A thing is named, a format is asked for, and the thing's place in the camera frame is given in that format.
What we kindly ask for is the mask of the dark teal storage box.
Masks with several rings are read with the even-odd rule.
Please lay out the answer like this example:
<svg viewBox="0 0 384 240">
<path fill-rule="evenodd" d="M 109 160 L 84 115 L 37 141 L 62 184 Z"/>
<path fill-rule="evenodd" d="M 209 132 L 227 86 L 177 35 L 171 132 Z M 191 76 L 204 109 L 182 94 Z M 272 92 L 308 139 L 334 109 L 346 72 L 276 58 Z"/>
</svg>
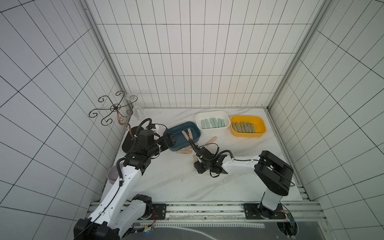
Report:
<svg viewBox="0 0 384 240">
<path fill-rule="evenodd" d="M 201 137 L 201 131 L 194 122 L 188 121 L 188 122 L 176 125 L 168 130 L 169 133 L 177 135 L 176 144 L 172 148 L 170 148 L 171 151 L 176 152 L 178 150 L 182 150 L 190 146 L 190 143 L 185 139 L 185 137 L 182 134 L 182 131 L 185 131 L 188 134 L 188 128 L 192 130 L 193 142 L 197 143 L 199 141 Z"/>
</svg>

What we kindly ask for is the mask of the white storage box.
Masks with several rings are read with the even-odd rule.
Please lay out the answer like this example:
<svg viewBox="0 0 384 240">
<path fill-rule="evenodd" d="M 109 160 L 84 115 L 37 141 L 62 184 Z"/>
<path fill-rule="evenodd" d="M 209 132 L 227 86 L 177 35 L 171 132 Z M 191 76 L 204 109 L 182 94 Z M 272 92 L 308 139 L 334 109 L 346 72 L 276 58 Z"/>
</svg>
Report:
<svg viewBox="0 0 384 240">
<path fill-rule="evenodd" d="M 210 118 L 216 118 L 218 121 L 218 118 L 225 120 L 225 127 L 221 128 L 212 128 L 210 124 L 210 129 L 202 129 L 201 127 L 201 120 L 208 119 L 210 121 Z M 228 129 L 228 127 L 231 125 L 231 121 L 229 119 L 229 116 L 224 111 L 211 111 L 211 112 L 204 112 L 204 113 L 198 113 L 195 117 L 196 124 L 198 128 L 203 132 L 218 132 L 218 131 L 225 131 Z"/>
</svg>

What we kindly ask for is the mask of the mint knife pair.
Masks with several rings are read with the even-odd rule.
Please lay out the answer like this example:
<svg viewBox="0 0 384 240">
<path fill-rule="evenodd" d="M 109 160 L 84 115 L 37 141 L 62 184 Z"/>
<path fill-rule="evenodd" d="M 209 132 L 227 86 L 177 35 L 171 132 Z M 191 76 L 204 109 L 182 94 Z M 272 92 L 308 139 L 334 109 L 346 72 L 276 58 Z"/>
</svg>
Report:
<svg viewBox="0 0 384 240">
<path fill-rule="evenodd" d="M 210 122 L 208 119 L 204 119 L 204 122 L 205 122 L 205 125 L 206 125 L 206 129 L 210 129 Z"/>
</svg>

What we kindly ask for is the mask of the mint knife vertical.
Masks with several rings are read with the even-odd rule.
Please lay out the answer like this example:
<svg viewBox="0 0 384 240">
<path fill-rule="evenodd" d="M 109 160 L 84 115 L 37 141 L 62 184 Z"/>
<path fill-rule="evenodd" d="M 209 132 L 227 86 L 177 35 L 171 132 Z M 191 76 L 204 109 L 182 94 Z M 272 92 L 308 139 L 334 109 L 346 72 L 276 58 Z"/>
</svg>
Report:
<svg viewBox="0 0 384 240">
<path fill-rule="evenodd" d="M 210 118 L 210 124 L 211 124 L 211 127 L 212 127 L 212 128 L 215 128 L 215 123 L 214 123 L 213 118 Z"/>
</svg>

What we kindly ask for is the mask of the olive knife pair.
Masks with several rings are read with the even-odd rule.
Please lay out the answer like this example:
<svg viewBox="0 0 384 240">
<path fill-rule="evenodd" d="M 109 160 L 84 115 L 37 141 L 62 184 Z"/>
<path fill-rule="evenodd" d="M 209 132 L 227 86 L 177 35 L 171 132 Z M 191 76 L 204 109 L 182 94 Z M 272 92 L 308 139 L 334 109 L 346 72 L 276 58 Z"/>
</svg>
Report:
<svg viewBox="0 0 384 240">
<path fill-rule="evenodd" d="M 253 133 L 252 128 L 251 128 L 251 124 L 249 122 L 247 122 L 247 127 L 249 129 L 249 133 Z"/>
</svg>

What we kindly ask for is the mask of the yellow storage box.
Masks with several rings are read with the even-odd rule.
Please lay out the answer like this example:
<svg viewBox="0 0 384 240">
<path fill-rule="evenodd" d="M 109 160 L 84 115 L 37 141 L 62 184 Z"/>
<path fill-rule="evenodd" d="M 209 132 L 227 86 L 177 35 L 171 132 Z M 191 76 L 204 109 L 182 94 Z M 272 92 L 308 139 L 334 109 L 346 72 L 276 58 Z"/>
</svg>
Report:
<svg viewBox="0 0 384 240">
<path fill-rule="evenodd" d="M 245 138 L 260 138 L 262 135 L 264 135 L 267 132 L 267 128 L 265 125 L 265 122 L 262 118 L 257 117 L 257 116 L 233 116 L 231 117 L 231 132 L 232 135 L 235 137 L 245 137 Z M 234 132 L 232 129 L 232 122 L 249 122 L 253 123 L 255 126 L 256 133 L 239 133 L 239 132 Z"/>
</svg>

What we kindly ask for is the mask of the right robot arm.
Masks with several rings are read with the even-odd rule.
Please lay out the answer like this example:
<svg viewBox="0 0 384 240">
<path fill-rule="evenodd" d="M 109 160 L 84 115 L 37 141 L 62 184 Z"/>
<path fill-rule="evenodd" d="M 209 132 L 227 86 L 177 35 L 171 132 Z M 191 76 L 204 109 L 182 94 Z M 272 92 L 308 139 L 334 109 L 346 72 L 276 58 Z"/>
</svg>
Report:
<svg viewBox="0 0 384 240">
<path fill-rule="evenodd" d="M 266 186 L 259 204 L 260 212 L 272 213 L 279 210 L 281 199 L 289 195 L 293 182 L 293 168 L 269 151 L 262 151 L 254 157 L 233 156 L 230 150 L 215 154 L 205 147 L 195 150 L 197 162 L 195 169 L 199 174 L 208 171 L 212 178 L 228 174 L 254 174 Z"/>
</svg>

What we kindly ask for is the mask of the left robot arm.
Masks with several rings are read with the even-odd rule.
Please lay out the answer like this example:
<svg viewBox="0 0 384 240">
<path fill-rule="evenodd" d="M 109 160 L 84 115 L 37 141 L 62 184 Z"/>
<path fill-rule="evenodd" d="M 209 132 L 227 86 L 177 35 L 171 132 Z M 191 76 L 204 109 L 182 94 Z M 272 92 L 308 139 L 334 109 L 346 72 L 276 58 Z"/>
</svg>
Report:
<svg viewBox="0 0 384 240">
<path fill-rule="evenodd" d="M 87 219 L 80 219 L 74 227 L 76 240 L 120 240 L 140 218 L 152 214 L 152 199 L 136 195 L 129 206 L 123 206 L 136 182 L 143 176 L 151 161 L 175 145 L 175 136 L 165 131 L 162 136 L 152 130 L 136 133 L 128 153 L 117 161 L 119 178 L 104 200 Z"/>
</svg>

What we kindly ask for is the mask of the black oval rack base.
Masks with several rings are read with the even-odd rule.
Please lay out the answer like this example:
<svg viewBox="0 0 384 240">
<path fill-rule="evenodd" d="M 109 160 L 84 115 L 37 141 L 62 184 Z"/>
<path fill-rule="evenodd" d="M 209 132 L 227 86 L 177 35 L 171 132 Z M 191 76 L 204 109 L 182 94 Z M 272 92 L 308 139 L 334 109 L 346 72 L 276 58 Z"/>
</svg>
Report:
<svg viewBox="0 0 384 240">
<path fill-rule="evenodd" d="M 137 129 L 138 129 L 138 126 L 131 128 L 128 131 L 128 133 L 127 133 L 127 135 L 123 141 L 122 150 L 126 154 L 129 152 L 129 150 L 132 148 L 132 146 L 135 142 L 135 134 L 136 134 Z"/>
</svg>

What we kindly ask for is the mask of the clear wine glass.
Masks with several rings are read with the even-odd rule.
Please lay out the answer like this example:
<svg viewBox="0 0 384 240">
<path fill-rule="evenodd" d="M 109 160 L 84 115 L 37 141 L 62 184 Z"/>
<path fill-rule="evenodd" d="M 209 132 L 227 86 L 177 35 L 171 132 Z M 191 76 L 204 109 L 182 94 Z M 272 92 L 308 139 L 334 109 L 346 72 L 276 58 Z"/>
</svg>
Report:
<svg viewBox="0 0 384 240">
<path fill-rule="evenodd" d="M 131 110 L 133 111 L 133 115 L 135 116 L 135 118 L 139 121 L 144 120 L 145 112 L 144 112 L 143 107 L 141 107 L 138 103 L 139 97 L 137 96 L 137 94 L 129 93 L 126 96 L 126 100 L 128 101 L 129 106 L 130 106 Z"/>
</svg>

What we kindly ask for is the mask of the metal scroll glass rack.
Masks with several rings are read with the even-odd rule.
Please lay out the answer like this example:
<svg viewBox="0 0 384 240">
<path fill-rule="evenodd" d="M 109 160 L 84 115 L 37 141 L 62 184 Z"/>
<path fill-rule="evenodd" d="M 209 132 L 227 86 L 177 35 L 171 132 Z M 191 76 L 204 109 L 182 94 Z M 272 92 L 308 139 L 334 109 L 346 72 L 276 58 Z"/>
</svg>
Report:
<svg viewBox="0 0 384 240">
<path fill-rule="evenodd" d="M 114 103 L 112 99 L 107 96 L 98 98 L 99 103 L 110 102 L 111 105 L 106 108 L 95 108 L 88 113 L 90 119 L 97 118 L 102 111 L 106 111 L 107 115 L 101 119 L 102 126 L 109 126 L 114 122 L 112 114 L 116 114 L 118 124 L 123 126 L 125 131 L 131 130 L 129 123 L 130 117 L 133 115 L 133 105 L 137 102 L 138 96 L 136 94 L 129 94 L 127 96 L 125 91 L 118 91 L 115 93 L 116 97 L 121 97 L 118 103 Z"/>
</svg>

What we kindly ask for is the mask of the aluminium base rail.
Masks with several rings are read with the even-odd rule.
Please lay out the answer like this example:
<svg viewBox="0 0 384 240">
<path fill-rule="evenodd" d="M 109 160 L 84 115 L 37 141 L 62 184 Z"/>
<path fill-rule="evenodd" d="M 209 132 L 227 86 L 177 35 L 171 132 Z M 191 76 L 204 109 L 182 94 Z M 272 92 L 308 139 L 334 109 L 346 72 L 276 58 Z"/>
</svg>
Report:
<svg viewBox="0 0 384 240">
<path fill-rule="evenodd" d="M 161 223 L 237 223 L 237 222 L 295 222 L 325 221 L 326 216 L 317 202 L 285 202 L 269 218 L 260 215 L 257 203 L 242 202 L 181 202 L 153 203 Z"/>
</svg>

